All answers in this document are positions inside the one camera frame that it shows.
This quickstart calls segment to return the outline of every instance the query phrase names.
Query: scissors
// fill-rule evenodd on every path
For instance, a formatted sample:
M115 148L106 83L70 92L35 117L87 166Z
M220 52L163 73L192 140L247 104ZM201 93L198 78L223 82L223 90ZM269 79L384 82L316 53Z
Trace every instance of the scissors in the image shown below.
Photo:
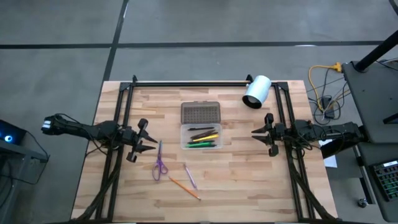
M152 176L155 180L160 180L160 174L166 174L169 169L162 162L162 141L159 143L159 151L157 153L157 160L152 168Z

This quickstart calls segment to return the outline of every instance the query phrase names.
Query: butcher block tabletop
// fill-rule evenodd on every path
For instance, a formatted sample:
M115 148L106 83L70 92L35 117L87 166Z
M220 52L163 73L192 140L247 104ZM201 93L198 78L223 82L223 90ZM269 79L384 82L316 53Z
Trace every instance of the butcher block tabletop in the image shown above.
M312 119L303 81L287 81L295 119ZM120 82L104 82L95 123L112 120ZM253 139L251 131L264 126L273 113L280 122L273 88L261 109L247 107L241 100L246 87L135 87L129 126L137 130L141 118L149 121L149 135L163 140L162 161L169 168L159 181L152 177L157 149L139 154L136 163L125 160L131 146L124 147L114 208L114 222L294 222L297 221L284 145L269 157L268 148ZM286 120L289 121L282 94ZM119 124L122 123L126 96ZM223 147L183 150L180 147L181 103L218 101L221 106ZM158 147L158 144L144 142ZM90 143L88 151L95 149ZM320 150L305 152L305 167L311 191L330 214L337 217ZM83 213L101 185L105 155L95 151L87 156L81 173L72 218ZM190 169L198 190L194 190L183 165ZM173 183L173 177L193 190L198 200ZM108 211L110 191L103 216ZM300 191L304 217L308 217Z

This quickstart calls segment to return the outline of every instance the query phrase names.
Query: gray floor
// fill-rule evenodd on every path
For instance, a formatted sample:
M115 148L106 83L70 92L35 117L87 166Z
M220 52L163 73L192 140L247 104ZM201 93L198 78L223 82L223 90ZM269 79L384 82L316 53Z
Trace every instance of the gray floor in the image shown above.
M122 0L0 1L0 44L87 44L113 39ZM383 40L397 27L387 0L130 0L120 42ZM110 80L307 80L312 65L359 60L375 46L118 49ZM385 58L393 58L398 48ZM87 141L45 136L45 116L92 123L109 49L0 50L0 119L31 131L51 154L40 182L25 185L15 223L69 219ZM323 83L325 70L313 72ZM329 80L342 74L330 72ZM326 89L334 94L344 85ZM352 97L334 123L360 123ZM353 160L346 153L339 167ZM328 170L340 218L383 223L376 205L356 206L358 179Z

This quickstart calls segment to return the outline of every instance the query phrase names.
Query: electronic device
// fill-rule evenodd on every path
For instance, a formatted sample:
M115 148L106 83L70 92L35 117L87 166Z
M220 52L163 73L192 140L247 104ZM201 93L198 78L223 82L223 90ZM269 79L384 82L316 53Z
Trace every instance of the electronic device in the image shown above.
M379 190L388 202L398 199L398 160L371 166Z
M8 122L0 120L0 141L21 145L26 131Z

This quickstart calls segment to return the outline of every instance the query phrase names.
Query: white cylinder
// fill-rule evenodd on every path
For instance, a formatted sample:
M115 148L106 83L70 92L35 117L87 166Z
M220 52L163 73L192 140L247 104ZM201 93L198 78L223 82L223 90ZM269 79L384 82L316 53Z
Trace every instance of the white cylinder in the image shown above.
M243 103L248 107L259 109L268 97L271 80L264 75L258 75L249 85L242 97Z

